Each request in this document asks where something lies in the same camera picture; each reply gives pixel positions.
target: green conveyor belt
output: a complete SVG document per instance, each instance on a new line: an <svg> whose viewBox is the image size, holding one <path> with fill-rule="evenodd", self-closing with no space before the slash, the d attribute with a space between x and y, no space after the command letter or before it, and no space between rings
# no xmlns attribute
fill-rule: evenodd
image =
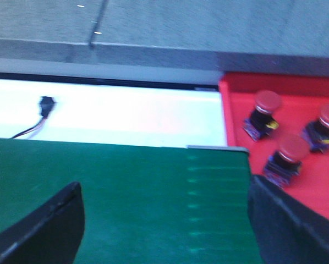
<svg viewBox="0 0 329 264"><path fill-rule="evenodd" d="M0 139L0 231L79 181L77 264L261 263L249 176L239 151Z"/></svg>

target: gray floor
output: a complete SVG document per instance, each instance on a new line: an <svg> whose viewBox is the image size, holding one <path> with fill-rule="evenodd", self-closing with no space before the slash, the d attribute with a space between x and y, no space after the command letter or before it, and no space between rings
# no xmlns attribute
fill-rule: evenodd
<svg viewBox="0 0 329 264"><path fill-rule="evenodd" d="M215 83L226 71L329 76L329 0L0 1L0 72Z"/></svg>

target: red tray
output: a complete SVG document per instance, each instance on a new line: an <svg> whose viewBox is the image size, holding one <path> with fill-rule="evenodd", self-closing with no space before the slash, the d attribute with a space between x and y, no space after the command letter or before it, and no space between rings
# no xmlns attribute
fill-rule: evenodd
<svg viewBox="0 0 329 264"><path fill-rule="evenodd" d="M228 73L219 83L229 146L250 150L251 172L262 169L285 133L300 134L329 102L329 78L288 75ZM282 96L282 107L273 117L279 128L271 137L254 142L243 129L243 120L254 109L255 92L272 90ZM285 192L329 219L329 151L312 153L303 160L301 174L294 177Z"/></svg>

